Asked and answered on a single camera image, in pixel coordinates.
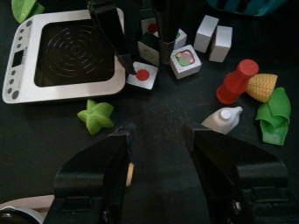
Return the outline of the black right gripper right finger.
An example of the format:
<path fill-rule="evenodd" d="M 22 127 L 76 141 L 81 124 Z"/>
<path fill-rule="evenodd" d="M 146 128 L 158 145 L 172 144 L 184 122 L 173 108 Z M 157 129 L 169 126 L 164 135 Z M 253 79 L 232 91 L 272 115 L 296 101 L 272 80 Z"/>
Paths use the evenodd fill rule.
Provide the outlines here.
<path fill-rule="evenodd" d="M 283 161 L 255 145 L 185 123 L 181 134 L 210 224 L 299 224 Z"/>

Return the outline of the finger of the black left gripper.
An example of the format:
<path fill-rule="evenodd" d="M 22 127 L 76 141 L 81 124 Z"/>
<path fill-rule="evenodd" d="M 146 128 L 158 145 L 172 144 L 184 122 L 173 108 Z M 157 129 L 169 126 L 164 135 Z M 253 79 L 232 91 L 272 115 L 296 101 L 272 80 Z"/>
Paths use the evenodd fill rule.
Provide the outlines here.
<path fill-rule="evenodd" d="M 153 13 L 157 23 L 160 57 L 169 63 L 176 35 L 184 10 L 184 0 L 153 0 Z"/>
<path fill-rule="evenodd" d="M 125 35 L 113 0 L 86 0 L 88 12 L 93 25 L 109 43 L 117 61 L 129 74 L 134 74 L 133 61 L 126 49 Z"/>

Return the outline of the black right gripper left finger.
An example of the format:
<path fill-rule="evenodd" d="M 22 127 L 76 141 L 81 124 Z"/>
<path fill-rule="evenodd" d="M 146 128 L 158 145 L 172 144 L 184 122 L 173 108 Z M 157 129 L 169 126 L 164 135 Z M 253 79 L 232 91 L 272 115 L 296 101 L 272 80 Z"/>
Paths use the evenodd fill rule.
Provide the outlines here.
<path fill-rule="evenodd" d="M 42 224 L 121 224 L 134 128 L 116 129 L 58 169 Z"/>

